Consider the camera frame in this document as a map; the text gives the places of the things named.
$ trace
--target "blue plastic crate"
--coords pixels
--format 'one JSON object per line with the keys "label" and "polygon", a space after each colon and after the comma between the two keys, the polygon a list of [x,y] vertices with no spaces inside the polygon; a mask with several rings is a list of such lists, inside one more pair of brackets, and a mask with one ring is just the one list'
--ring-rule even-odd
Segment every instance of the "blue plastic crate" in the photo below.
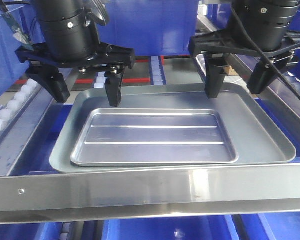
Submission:
{"label": "blue plastic crate", "polygon": [[300,240],[300,212],[242,215],[250,240]]}
{"label": "blue plastic crate", "polygon": [[231,216],[107,220],[102,240],[239,240]]}
{"label": "blue plastic crate", "polygon": [[[9,9],[22,28],[27,28],[26,22],[30,22],[34,17],[31,7],[11,6]],[[35,40],[43,42],[40,31],[36,32]],[[28,63],[21,64],[15,54],[20,46],[21,44],[14,39],[12,31],[0,13],[0,96],[28,68]]]}
{"label": "blue plastic crate", "polygon": [[195,34],[198,0],[112,0],[102,42],[134,48],[137,56],[188,55]]}

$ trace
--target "large baking tray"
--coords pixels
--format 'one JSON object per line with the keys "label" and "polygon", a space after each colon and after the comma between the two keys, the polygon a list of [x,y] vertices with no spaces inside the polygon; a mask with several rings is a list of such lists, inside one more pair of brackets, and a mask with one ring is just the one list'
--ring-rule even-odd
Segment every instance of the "large baking tray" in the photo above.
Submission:
{"label": "large baking tray", "polygon": [[[208,99],[202,84],[138,86],[122,89],[122,109],[211,109],[219,113],[238,154],[229,165],[287,163],[296,156],[296,149],[287,137],[240,86],[225,83],[216,99]],[[84,125],[94,110],[109,108],[104,89],[80,93],[65,122],[50,156],[51,166],[62,173],[113,172],[183,168],[177,166],[78,166],[71,154]],[[198,164],[187,168],[198,167]]]}
{"label": "large baking tray", "polygon": [[212,109],[99,108],[71,154],[83,167],[233,163],[238,154]]}

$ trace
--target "aluminum tray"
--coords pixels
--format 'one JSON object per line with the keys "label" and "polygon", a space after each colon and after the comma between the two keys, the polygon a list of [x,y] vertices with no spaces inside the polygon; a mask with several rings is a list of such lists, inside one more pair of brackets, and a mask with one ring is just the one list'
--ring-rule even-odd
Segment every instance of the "aluminum tray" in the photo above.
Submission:
{"label": "aluminum tray", "polygon": [[[251,96],[238,85],[225,83],[217,99],[208,99],[202,84],[124,87],[122,95],[120,108],[123,109],[215,110],[220,114],[239,156],[235,163],[227,165],[287,163],[296,156],[296,149],[291,142]],[[50,156],[50,164],[55,170],[62,173],[104,173],[183,167],[182,165],[82,167],[71,163],[71,153],[75,149],[85,122],[92,111],[100,108],[109,108],[104,89],[90,89],[78,95]]]}
{"label": "aluminum tray", "polygon": [[238,160],[215,110],[99,108],[71,154],[83,167],[221,164]]}

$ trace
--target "bolt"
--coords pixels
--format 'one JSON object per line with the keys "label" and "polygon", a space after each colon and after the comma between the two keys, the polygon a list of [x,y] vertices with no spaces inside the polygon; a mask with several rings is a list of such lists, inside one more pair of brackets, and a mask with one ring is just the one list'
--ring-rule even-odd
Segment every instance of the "bolt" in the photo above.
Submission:
{"label": "bolt", "polygon": [[20,195],[25,194],[25,193],[26,193],[26,190],[24,190],[24,189],[22,189],[22,188],[20,188],[20,189],[18,190],[18,194],[20,194]]}
{"label": "bolt", "polygon": [[79,73],[85,74],[87,72],[87,69],[85,67],[80,67],[79,68]]}
{"label": "bolt", "polygon": [[265,7],[261,8],[260,12],[262,14],[266,14],[268,12],[268,9],[266,9]]}

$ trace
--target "metal bar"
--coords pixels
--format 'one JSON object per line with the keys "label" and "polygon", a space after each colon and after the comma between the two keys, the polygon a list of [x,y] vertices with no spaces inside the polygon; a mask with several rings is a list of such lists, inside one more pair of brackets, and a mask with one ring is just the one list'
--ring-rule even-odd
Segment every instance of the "metal bar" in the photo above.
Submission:
{"label": "metal bar", "polygon": [[[77,73],[64,71],[67,84],[72,87]],[[41,89],[32,98],[13,127],[0,142],[0,176],[21,175],[30,166],[33,154],[38,151],[47,131],[54,124],[62,105],[56,104],[45,90]]]}
{"label": "metal bar", "polygon": [[300,211],[300,163],[0,177],[0,224]]}

